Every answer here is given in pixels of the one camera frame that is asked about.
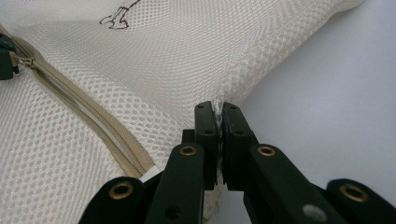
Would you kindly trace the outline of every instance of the zipper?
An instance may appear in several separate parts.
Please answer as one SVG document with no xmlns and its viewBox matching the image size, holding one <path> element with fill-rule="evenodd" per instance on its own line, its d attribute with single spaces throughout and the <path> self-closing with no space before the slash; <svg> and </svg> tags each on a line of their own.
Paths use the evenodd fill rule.
<svg viewBox="0 0 396 224">
<path fill-rule="evenodd" d="M 147 151 L 116 118 L 45 62 L 29 43 L 17 37 L 13 37 L 12 40 L 23 55 L 23 57 L 16 56 L 21 64 L 33 69 L 38 81 L 91 126 L 105 142 L 126 175 L 141 177 L 154 166 Z"/>
</svg>

